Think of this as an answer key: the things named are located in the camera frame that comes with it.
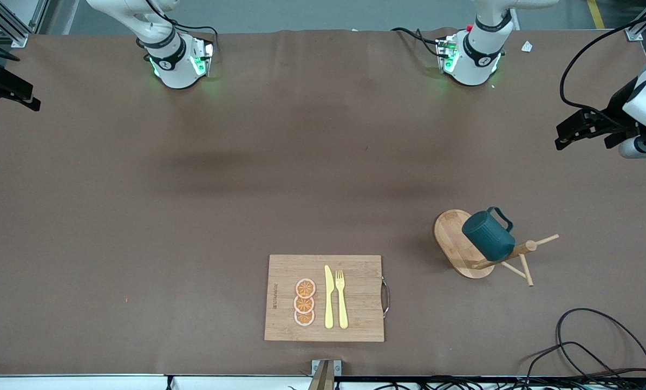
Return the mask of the yellow plastic knife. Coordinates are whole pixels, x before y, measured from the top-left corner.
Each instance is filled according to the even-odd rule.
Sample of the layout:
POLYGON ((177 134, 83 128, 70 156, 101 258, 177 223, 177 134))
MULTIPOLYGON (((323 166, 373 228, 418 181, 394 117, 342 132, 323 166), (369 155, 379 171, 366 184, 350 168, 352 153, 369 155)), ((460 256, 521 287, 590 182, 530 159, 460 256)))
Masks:
POLYGON ((334 326, 334 313, 332 305, 332 293, 335 291, 335 280, 332 275, 332 270, 328 265, 324 266, 325 272, 325 321, 326 329, 331 329, 334 326))

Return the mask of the wooden cup rack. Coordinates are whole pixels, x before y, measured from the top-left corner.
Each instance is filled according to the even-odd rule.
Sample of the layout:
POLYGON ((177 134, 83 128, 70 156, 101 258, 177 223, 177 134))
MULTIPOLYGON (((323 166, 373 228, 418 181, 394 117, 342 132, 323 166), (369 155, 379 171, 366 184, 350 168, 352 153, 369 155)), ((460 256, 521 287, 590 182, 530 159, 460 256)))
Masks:
POLYGON ((525 255, 543 244, 558 239, 560 235, 555 234, 538 241, 525 241, 516 245, 506 259, 490 261, 462 232, 464 222, 467 222, 469 217, 471 214, 464 210, 452 209, 439 215, 434 223, 433 232, 436 242, 454 269, 463 277, 477 280, 489 276, 500 264, 525 279, 529 287, 534 286, 525 255))

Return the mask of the bamboo cutting board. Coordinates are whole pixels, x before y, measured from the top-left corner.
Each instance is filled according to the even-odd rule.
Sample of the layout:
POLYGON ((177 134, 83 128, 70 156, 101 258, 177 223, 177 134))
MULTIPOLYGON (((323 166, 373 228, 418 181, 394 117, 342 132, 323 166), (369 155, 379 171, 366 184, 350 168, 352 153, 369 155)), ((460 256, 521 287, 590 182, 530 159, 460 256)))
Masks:
POLYGON ((269 257, 264 339, 291 342, 382 342, 386 309, 382 302, 380 255, 271 255, 269 257), (338 293, 332 293, 334 326, 326 329, 325 272, 328 265, 345 277, 348 328, 338 323, 338 293), (298 298, 302 278, 315 281, 315 296, 298 298))

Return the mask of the brown table cover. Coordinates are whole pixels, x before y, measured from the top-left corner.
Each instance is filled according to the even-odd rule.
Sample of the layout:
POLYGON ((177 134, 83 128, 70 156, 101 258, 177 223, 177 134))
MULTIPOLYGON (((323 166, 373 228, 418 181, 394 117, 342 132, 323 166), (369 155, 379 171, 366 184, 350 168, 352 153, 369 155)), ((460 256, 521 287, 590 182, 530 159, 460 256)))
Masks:
POLYGON ((514 32, 463 87, 395 32, 224 34, 186 90, 130 36, 31 38, 8 69, 41 110, 0 100, 0 374, 518 375, 572 308, 646 348, 646 159, 554 145, 597 36, 514 32), (516 245, 560 235, 525 255, 534 286, 436 242, 443 212, 492 206, 516 245), (266 341, 280 254, 380 255, 384 341, 266 341))

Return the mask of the yellow plastic fork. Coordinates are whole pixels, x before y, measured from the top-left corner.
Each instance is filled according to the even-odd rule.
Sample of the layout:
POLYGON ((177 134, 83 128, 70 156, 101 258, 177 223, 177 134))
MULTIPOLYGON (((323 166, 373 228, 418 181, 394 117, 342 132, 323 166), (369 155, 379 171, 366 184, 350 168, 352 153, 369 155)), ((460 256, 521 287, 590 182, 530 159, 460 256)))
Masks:
POLYGON ((347 303, 345 302, 345 277, 342 270, 335 271, 335 286, 338 293, 338 323, 343 330, 349 326, 347 303))

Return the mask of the dark teal cup yellow inside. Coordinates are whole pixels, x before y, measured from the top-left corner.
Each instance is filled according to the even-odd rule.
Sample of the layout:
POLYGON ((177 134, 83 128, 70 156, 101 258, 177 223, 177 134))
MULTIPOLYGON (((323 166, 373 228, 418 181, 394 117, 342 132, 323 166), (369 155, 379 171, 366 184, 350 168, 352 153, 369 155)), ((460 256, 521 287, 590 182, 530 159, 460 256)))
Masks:
POLYGON ((516 239, 511 234, 513 227, 513 222, 501 209, 492 206, 471 215, 461 231, 486 260, 495 262, 505 259, 515 249, 516 239))

